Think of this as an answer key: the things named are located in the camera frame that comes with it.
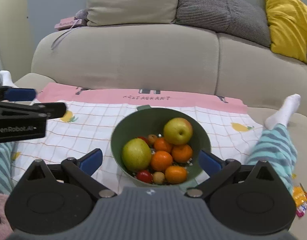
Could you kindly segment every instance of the bowl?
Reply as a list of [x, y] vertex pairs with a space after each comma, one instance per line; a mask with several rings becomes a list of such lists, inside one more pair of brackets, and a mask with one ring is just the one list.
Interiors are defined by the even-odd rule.
[[[182, 117], [188, 120], [193, 127], [193, 135], [188, 142], [193, 150], [192, 166], [187, 167], [187, 180], [181, 184], [175, 185], [156, 185], [142, 182], [134, 177], [132, 172], [128, 171], [122, 162], [121, 153], [124, 145], [133, 138], [139, 136], [147, 137], [149, 134], [163, 134], [164, 125], [175, 117]], [[168, 108], [151, 108], [149, 105], [139, 106], [137, 111], [121, 120], [114, 129], [111, 136], [111, 151], [117, 164], [137, 186], [145, 187], [170, 187], [177, 186], [185, 191], [188, 187], [195, 187], [197, 183], [195, 178], [202, 172], [198, 163], [198, 154], [201, 149], [208, 152], [211, 150], [209, 137], [204, 128], [192, 117]]]

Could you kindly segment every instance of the red fruit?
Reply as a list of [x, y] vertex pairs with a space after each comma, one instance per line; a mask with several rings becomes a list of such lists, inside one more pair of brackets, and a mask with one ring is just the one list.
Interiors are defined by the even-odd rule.
[[139, 171], [136, 175], [138, 180], [152, 184], [152, 174], [149, 171]]
[[137, 138], [144, 140], [146, 142], [146, 144], [150, 145], [149, 141], [148, 141], [148, 139], [146, 137], [138, 136]]

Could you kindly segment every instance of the sock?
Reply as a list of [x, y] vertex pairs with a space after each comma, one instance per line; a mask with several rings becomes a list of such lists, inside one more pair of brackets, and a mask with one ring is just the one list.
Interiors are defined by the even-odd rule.
[[17, 88], [17, 86], [12, 82], [11, 74], [7, 70], [0, 71], [0, 79], [2, 81], [3, 86]]
[[287, 127], [290, 117], [297, 111], [299, 105], [300, 95], [294, 94], [288, 96], [285, 99], [283, 106], [265, 120], [265, 127], [268, 130], [272, 130], [279, 123]]

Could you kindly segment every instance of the beige sofa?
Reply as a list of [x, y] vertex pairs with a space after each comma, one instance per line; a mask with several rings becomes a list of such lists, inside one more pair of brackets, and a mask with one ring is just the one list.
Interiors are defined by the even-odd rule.
[[[240, 98], [263, 123], [285, 97], [301, 105], [289, 131], [298, 150], [297, 180], [307, 190], [307, 65], [250, 41], [178, 25], [82, 27], [39, 43], [31, 71], [16, 84], [41, 90], [48, 82], [91, 89], [149, 88]], [[291, 232], [307, 239], [307, 213]]]

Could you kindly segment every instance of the candy wrapper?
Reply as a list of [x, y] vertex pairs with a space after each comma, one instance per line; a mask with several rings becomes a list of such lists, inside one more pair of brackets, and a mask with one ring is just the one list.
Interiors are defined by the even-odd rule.
[[293, 187], [292, 197], [297, 207], [296, 215], [301, 218], [307, 210], [307, 192], [301, 184]]

